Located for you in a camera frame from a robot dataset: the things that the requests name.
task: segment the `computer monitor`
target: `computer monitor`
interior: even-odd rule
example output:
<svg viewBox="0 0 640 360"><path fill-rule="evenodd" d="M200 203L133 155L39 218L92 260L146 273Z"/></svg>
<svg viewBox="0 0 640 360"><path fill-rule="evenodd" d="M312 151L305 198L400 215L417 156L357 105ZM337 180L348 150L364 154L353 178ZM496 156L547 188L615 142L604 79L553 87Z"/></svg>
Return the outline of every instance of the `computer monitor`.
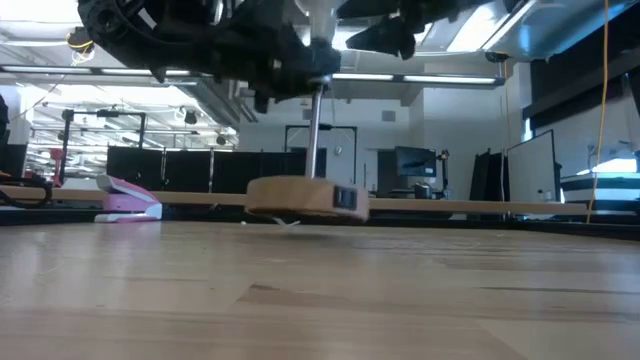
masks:
<svg viewBox="0 0 640 360"><path fill-rule="evenodd" d="M435 150L398 146L395 153L398 176L438 176Z"/></svg>

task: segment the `stapler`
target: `stapler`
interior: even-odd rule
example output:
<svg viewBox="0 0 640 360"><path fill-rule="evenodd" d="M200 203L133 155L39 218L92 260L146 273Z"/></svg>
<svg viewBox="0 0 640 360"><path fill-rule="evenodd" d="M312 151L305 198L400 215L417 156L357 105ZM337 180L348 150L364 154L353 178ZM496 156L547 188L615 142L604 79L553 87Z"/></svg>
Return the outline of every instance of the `stapler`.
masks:
<svg viewBox="0 0 640 360"><path fill-rule="evenodd" d="M97 223L127 223L162 220L162 204L147 190L107 175L96 179L98 187L107 192L102 201L104 211L112 214L96 216Z"/></svg>

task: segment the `wooden table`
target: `wooden table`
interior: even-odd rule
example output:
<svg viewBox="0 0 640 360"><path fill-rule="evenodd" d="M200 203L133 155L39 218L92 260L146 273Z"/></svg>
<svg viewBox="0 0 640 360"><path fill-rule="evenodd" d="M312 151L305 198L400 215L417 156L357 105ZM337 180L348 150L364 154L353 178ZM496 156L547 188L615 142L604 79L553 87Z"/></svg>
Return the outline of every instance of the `wooden table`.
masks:
<svg viewBox="0 0 640 360"><path fill-rule="evenodd" d="M22 200L41 199L43 190L14 186L0 186L11 197ZM154 196L163 204L235 205L244 206L245 195L203 194L157 191ZM64 201L102 201L105 193L97 190L54 189L53 199ZM435 201L415 199L370 199L371 210L436 211L464 214L550 214L586 215L584 204L515 203L492 201Z"/></svg>
<svg viewBox="0 0 640 360"><path fill-rule="evenodd" d="M638 359L637 243L209 223L0 229L0 359Z"/></svg>

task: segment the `fluorescent light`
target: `fluorescent light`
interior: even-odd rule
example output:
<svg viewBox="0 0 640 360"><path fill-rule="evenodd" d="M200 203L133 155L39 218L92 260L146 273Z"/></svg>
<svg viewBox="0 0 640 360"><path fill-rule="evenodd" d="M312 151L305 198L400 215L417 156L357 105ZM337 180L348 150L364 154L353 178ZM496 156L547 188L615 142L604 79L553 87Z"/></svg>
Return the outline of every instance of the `fluorescent light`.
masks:
<svg viewBox="0 0 640 360"><path fill-rule="evenodd" d="M67 46L66 41L55 40L6 40L0 43L4 46L17 46L17 47L47 47L47 46Z"/></svg>
<svg viewBox="0 0 640 360"><path fill-rule="evenodd" d="M145 69L102 69L105 75L151 76L151 70Z"/></svg>
<svg viewBox="0 0 640 360"><path fill-rule="evenodd" d="M62 144L29 144L33 149L62 149ZM102 151L106 152L108 146L94 146L94 145L69 145L67 150L83 150L83 151Z"/></svg>
<svg viewBox="0 0 640 360"><path fill-rule="evenodd" d="M538 0L529 0L517 13L515 13L509 20L502 26L498 32L496 32L483 46L483 50L490 50L493 48L500 39L502 39L508 32L514 27L523 16L525 16L531 8L538 3Z"/></svg>
<svg viewBox="0 0 640 360"><path fill-rule="evenodd" d="M86 166L67 166L66 169L67 171L86 171L86 172L93 172L93 169L90 169Z"/></svg>
<svg viewBox="0 0 640 360"><path fill-rule="evenodd" d="M336 80L375 80L375 81L391 81L393 75L383 74L333 74L333 78Z"/></svg>
<svg viewBox="0 0 640 360"><path fill-rule="evenodd" d="M78 68L71 66L20 66L4 65L2 70L13 73L35 73L35 74L91 74L89 68Z"/></svg>
<svg viewBox="0 0 640 360"><path fill-rule="evenodd" d="M64 131L62 127L34 127L33 131ZM71 128L70 132L92 132L92 133L123 133L123 132L139 132L139 129L103 129L103 128ZM200 135L195 130L145 130L145 134L164 134L164 135Z"/></svg>
<svg viewBox="0 0 640 360"><path fill-rule="evenodd" d="M448 83L448 84L473 84L473 85L493 85L494 78L463 77L463 76L426 76L426 75L406 75L404 81L423 83Z"/></svg>
<svg viewBox="0 0 640 360"><path fill-rule="evenodd" d="M200 135L197 131L189 130L145 130L145 134L162 134L162 135Z"/></svg>
<svg viewBox="0 0 640 360"><path fill-rule="evenodd" d="M191 72L188 70L167 70L167 76L189 76Z"/></svg>
<svg viewBox="0 0 640 360"><path fill-rule="evenodd" d="M480 49L508 17L506 14L502 19L498 19L496 10L493 2L478 6L464 23L447 51L473 52Z"/></svg>

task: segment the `wooden disc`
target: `wooden disc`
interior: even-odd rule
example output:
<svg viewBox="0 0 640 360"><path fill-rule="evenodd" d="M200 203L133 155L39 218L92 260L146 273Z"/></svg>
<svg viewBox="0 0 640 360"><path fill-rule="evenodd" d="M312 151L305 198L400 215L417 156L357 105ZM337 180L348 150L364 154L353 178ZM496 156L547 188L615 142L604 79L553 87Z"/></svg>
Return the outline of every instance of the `wooden disc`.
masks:
<svg viewBox="0 0 640 360"><path fill-rule="evenodd" d="M251 214L301 214L369 218L369 195L356 186L325 179L274 176L253 180L247 188L245 211Z"/></svg>

